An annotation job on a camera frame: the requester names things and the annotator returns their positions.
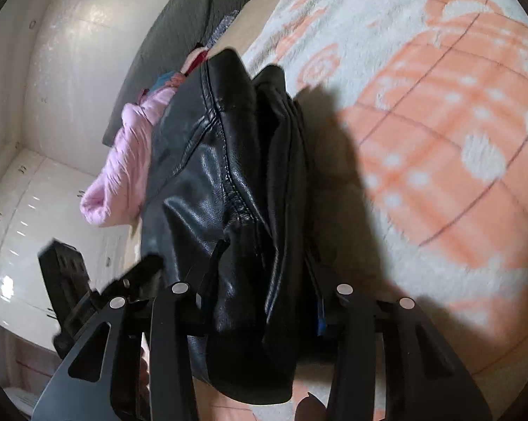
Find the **floor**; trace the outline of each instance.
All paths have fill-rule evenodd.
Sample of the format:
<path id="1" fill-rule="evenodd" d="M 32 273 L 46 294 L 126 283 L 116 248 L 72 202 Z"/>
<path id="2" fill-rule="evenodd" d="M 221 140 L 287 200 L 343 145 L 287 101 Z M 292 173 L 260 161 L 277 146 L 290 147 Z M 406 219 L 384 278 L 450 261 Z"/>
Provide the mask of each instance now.
<path id="1" fill-rule="evenodd" d="M 147 31 L 168 0 L 52 0 L 31 58 L 25 145 L 97 175 L 102 134 Z"/>

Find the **clothing pile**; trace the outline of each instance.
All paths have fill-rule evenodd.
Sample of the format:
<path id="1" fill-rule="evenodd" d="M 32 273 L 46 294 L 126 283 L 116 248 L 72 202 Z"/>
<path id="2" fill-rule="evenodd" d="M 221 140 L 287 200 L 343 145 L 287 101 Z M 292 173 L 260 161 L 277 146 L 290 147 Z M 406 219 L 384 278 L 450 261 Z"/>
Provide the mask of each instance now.
<path id="1" fill-rule="evenodd" d="M 178 87 L 206 59 L 209 50 L 239 12 L 223 17 L 205 46 L 197 46 L 179 72 L 170 71 L 141 92 L 137 103 L 122 110 L 122 127 L 100 175 L 81 200 L 81 213 L 94 226 L 133 225 L 145 201 L 147 172 L 151 162 L 151 134 Z"/>

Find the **white wall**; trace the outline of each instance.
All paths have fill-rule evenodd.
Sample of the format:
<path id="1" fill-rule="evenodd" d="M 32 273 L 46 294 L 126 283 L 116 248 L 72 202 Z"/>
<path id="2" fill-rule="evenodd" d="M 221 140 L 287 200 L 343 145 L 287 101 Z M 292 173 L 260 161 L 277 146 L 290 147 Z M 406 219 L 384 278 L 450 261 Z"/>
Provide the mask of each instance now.
<path id="1" fill-rule="evenodd" d="M 50 0 L 8 0 L 0 11 L 0 178 L 22 141 L 28 66 L 49 3 Z"/>
<path id="2" fill-rule="evenodd" d="M 116 96 L 167 2 L 52 0 L 28 76 L 25 146 L 88 174 L 100 172 Z"/>

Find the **black metal bracket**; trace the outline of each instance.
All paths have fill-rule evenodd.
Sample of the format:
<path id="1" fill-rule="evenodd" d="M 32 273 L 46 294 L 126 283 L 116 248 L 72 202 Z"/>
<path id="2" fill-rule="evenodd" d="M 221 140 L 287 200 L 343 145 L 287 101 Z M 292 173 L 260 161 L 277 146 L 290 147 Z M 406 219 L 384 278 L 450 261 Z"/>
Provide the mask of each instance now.
<path id="1" fill-rule="evenodd" d="M 375 301 L 340 284 L 310 255 L 307 267 L 318 306 L 317 333 L 338 343 L 328 421 L 371 421 L 377 333 L 384 338 L 386 421 L 492 420 L 472 377 L 412 299 Z M 187 336 L 206 333 L 208 306 L 200 299 L 208 294 L 196 291 L 211 284 L 192 288 L 178 282 L 151 301 L 134 299 L 130 294 L 137 287 L 123 280 L 128 279 L 100 295 L 104 307 L 78 333 L 43 392 L 34 421 L 198 421 Z M 146 413 L 138 377 L 141 334 L 149 330 Z"/>

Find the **orange and white blanket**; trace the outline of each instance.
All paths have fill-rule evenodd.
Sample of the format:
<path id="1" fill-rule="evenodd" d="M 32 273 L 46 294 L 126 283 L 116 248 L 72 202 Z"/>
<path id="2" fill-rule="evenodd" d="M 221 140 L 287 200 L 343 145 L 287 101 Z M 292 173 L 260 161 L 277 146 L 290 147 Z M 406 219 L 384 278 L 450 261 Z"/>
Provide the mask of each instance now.
<path id="1" fill-rule="evenodd" d="M 281 0 L 243 61 L 280 64 L 303 107 L 323 259 L 377 296 L 415 298 L 497 418 L 528 380 L 517 0 Z M 290 405 L 247 419 L 292 419 L 297 394 L 324 401 L 326 380 L 302 375 Z M 382 391 L 376 405 L 381 419 Z"/>

